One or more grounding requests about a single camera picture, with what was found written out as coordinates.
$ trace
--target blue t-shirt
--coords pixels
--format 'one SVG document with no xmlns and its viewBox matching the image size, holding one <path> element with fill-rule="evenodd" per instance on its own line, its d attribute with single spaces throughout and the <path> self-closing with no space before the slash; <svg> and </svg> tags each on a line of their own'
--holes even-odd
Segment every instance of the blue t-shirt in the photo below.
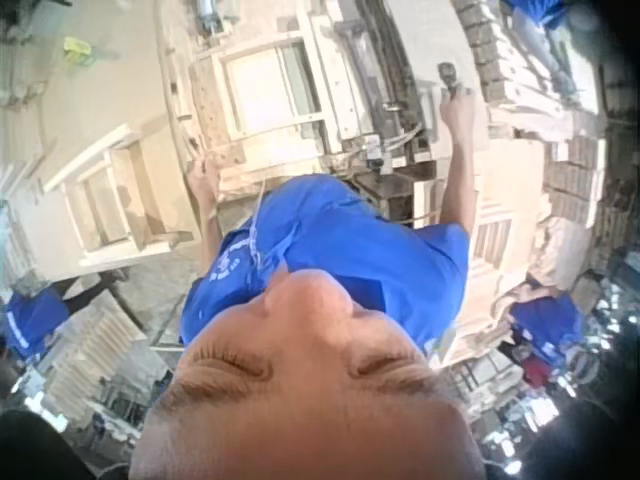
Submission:
<svg viewBox="0 0 640 480">
<path fill-rule="evenodd" d="M 460 225 L 414 231 L 389 223 L 328 175 L 290 180 L 257 215 L 260 265 L 250 253 L 250 219 L 226 236 L 209 273 L 191 289 L 182 315 L 185 344 L 218 313 L 264 292 L 282 262 L 290 272 L 329 273 L 357 303 L 385 312 L 420 347 L 440 336 L 460 310 L 469 260 L 469 235 Z"/>
<path fill-rule="evenodd" d="M 69 310 L 51 287 L 33 298 L 13 293 L 7 305 L 7 344 L 23 358 L 46 351 L 44 339 L 69 319 Z"/>
<path fill-rule="evenodd" d="M 514 8 L 521 9 L 537 25 L 551 30 L 560 26 L 567 7 L 564 0 L 507 0 Z"/>
<path fill-rule="evenodd" d="M 554 367 L 565 362 L 563 346 L 582 343 L 582 313 L 567 293 L 544 297 L 511 308 L 515 328 L 533 345 L 536 355 Z"/>
</svg>

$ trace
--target wire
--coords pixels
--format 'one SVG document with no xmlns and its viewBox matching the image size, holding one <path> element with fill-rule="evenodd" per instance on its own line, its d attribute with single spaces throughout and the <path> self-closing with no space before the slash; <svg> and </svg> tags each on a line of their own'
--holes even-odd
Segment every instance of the wire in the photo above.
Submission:
<svg viewBox="0 0 640 480">
<path fill-rule="evenodd" d="M 400 135 L 396 136 L 396 137 L 391 137 L 391 138 L 385 138 L 384 139 L 384 143 L 394 143 L 397 142 L 399 140 L 402 140 L 403 138 L 412 135 L 415 133 L 418 133 L 420 130 L 422 129 L 422 123 L 418 122 L 418 125 L 416 126 L 416 128 L 414 128 L 413 130 L 409 131 L 409 132 L 405 132 L 405 133 L 401 133 Z"/>
<path fill-rule="evenodd" d="M 427 213 L 426 215 L 422 215 L 420 217 L 410 218 L 409 220 L 402 220 L 400 222 L 394 222 L 394 223 L 396 223 L 398 225 L 406 225 L 407 223 L 413 223 L 413 222 L 416 222 L 418 220 L 423 220 L 425 218 L 435 217 L 436 215 L 439 215 L 439 214 L 440 214 L 440 210 L 436 210 L 435 212 L 430 212 L 430 213 Z"/>
<path fill-rule="evenodd" d="M 396 148 L 402 147 L 406 143 L 408 143 L 411 140 L 413 140 L 415 138 L 415 136 L 418 135 L 418 133 L 421 130 L 422 130 L 422 124 L 419 123 L 418 126 L 416 128 L 414 128 L 413 130 L 411 130 L 410 132 L 405 133 L 404 135 L 401 135 L 399 137 L 394 137 L 394 138 L 391 138 L 389 140 L 385 140 L 385 143 L 384 143 L 385 150 L 390 152 L 392 150 L 395 150 Z"/>
</svg>

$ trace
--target hand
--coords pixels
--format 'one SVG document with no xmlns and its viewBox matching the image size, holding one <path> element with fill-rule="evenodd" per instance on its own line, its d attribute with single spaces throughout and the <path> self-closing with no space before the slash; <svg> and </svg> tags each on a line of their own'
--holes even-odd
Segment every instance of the hand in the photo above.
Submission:
<svg viewBox="0 0 640 480">
<path fill-rule="evenodd" d="M 473 147 L 473 120 L 476 112 L 475 94 L 461 84 L 456 87 L 453 98 L 448 90 L 442 92 L 440 115 L 451 132 L 454 144 Z"/>
<path fill-rule="evenodd" d="M 200 208 L 212 209 L 220 193 L 220 172 L 213 159 L 194 160 L 187 180 Z"/>
</svg>

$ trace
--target wooden slat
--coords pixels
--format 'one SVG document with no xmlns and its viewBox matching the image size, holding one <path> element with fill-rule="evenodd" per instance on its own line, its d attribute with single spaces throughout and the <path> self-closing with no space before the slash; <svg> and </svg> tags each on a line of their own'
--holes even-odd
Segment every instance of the wooden slat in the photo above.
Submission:
<svg viewBox="0 0 640 480">
<path fill-rule="evenodd" d="M 77 175 L 83 173 L 89 168 L 93 162 L 102 160 L 102 153 L 105 150 L 116 147 L 126 147 L 135 140 L 138 140 L 140 135 L 133 131 L 129 125 L 123 124 L 117 127 L 115 130 L 107 133 L 104 137 L 93 143 L 85 150 L 80 152 L 73 160 L 67 163 L 61 170 L 58 171 L 49 181 L 47 181 L 43 190 L 45 193 L 52 191 L 62 184 L 62 182 L 69 181 Z"/>
<path fill-rule="evenodd" d="M 130 150 L 111 150 L 110 156 L 116 197 L 119 199 L 131 238 L 138 249 L 142 250 L 151 238 L 151 230 Z"/>
<path fill-rule="evenodd" d="M 304 48 L 307 52 L 307 59 L 309 60 L 309 66 L 311 68 L 311 75 L 313 76 L 313 84 L 316 87 L 316 94 L 320 102 L 320 110 L 324 114 L 324 125 L 329 151 L 331 153 L 339 153 L 342 151 L 342 144 L 340 142 L 336 113 L 333 109 L 331 97 L 329 96 L 327 80 L 324 69 L 322 68 L 322 62 L 320 61 L 311 20 L 302 4 L 298 6 L 297 17 L 300 31 L 302 32 Z"/>
<path fill-rule="evenodd" d="M 311 17 L 311 25 L 335 107 L 340 138 L 345 140 L 357 137 L 360 135 L 360 125 L 339 37 L 333 30 L 331 19 L 326 15 Z"/>
</svg>

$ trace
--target stack of wooden planks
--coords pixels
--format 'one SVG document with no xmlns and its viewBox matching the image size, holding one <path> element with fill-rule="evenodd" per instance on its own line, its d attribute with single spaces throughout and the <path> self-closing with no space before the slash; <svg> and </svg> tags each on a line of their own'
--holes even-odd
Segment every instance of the stack of wooden planks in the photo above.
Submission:
<svg viewBox="0 0 640 480">
<path fill-rule="evenodd" d="M 490 109 L 492 122 L 504 121 L 501 111 L 564 118 L 549 71 L 519 44 L 507 26 L 510 19 L 500 12 L 499 2 L 452 0 L 452 4 L 473 49 L 484 98 L 490 107 L 497 108 Z M 536 126 L 540 122 L 534 120 L 528 118 L 524 124 L 515 121 L 513 126 L 535 132 L 542 126 Z"/>
<path fill-rule="evenodd" d="M 548 159 L 545 187 L 553 214 L 590 228 L 602 198 L 607 141 L 576 135 L 568 142 L 566 162 Z"/>
<path fill-rule="evenodd" d="M 637 202 L 637 190 L 630 184 L 612 181 L 600 202 L 593 227 L 589 266 L 605 273 L 611 252 L 627 244 L 630 219 Z"/>
<path fill-rule="evenodd" d="M 146 336 L 115 298 L 105 291 L 62 328 L 61 338 L 45 357 L 45 398 L 69 420 L 86 425 L 92 411 L 87 401 L 101 393 L 132 344 Z"/>
</svg>

